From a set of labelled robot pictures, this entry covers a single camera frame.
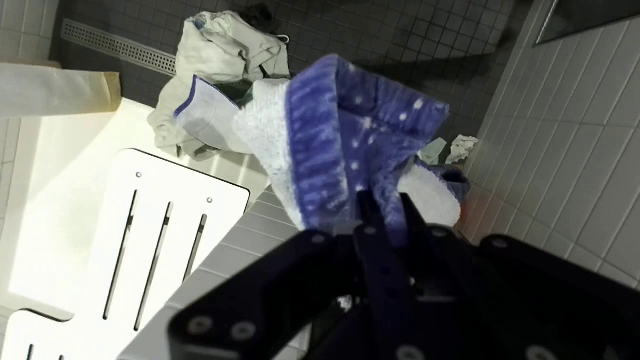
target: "slot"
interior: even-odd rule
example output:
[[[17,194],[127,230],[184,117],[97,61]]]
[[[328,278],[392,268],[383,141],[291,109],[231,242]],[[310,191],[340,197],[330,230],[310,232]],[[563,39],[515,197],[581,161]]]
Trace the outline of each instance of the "slot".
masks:
[[[200,216],[200,224],[197,224],[197,232],[195,232],[195,238],[193,238],[193,245],[192,245],[192,253],[189,253],[187,262],[185,262],[185,271],[184,271],[182,282],[193,271],[193,262],[195,262],[195,257],[197,257],[197,250],[200,250],[200,241],[201,241],[201,234],[203,234],[203,228],[206,228],[206,221],[208,221],[208,216],[201,215]]]
[[[101,321],[108,321],[108,316],[109,316],[109,308],[112,308],[112,301],[114,301],[114,293],[116,293],[116,285],[117,285],[117,277],[119,277],[119,266],[122,266],[122,259],[123,259],[126,238],[127,238],[127,234],[130,234],[130,230],[133,227],[133,219],[136,219],[133,216],[136,198],[138,198],[138,191],[133,191],[131,202],[127,207],[126,224],[123,224],[123,230],[122,230],[119,250],[117,250],[117,259],[116,259],[116,268],[114,268],[114,274],[112,274],[112,285],[108,286],[108,293],[105,293]]]
[[[157,242],[155,242],[155,250],[153,250],[153,260],[151,260],[151,266],[147,271],[147,277],[146,277],[146,285],[143,285],[143,293],[142,293],[142,298],[140,298],[140,306],[138,306],[138,314],[136,314],[136,324],[133,324],[133,330],[138,332],[140,330],[140,324],[142,324],[142,316],[143,316],[143,306],[146,306],[146,298],[147,298],[147,293],[153,285],[153,277],[155,277],[155,268],[157,268],[157,260],[159,260],[159,250],[162,250],[162,242],[163,242],[163,234],[165,234],[165,228],[169,224],[169,212],[172,212],[172,202],[165,204],[165,211],[163,211],[163,221],[162,221],[162,228],[159,228],[159,234],[157,234]]]

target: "blue patterned cloth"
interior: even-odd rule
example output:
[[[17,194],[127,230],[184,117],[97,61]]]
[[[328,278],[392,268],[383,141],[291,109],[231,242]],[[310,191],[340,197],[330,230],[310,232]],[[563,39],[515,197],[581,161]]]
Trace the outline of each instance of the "blue patterned cloth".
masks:
[[[386,232],[404,245],[398,182],[404,165],[447,117],[447,105],[324,56],[286,92],[293,197],[305,228],[358,221],[355,193],[372,191]]]

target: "white tile wall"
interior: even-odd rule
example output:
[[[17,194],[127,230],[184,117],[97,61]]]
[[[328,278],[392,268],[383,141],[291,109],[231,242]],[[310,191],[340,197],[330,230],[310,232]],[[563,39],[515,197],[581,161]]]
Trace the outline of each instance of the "white tile wall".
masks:
[[[0,0],[0,62],[42,62],[51,46],[60,0]]]
[[[640,19],[533,46],[535,0],[468,165],[463,232],[640,280]]]

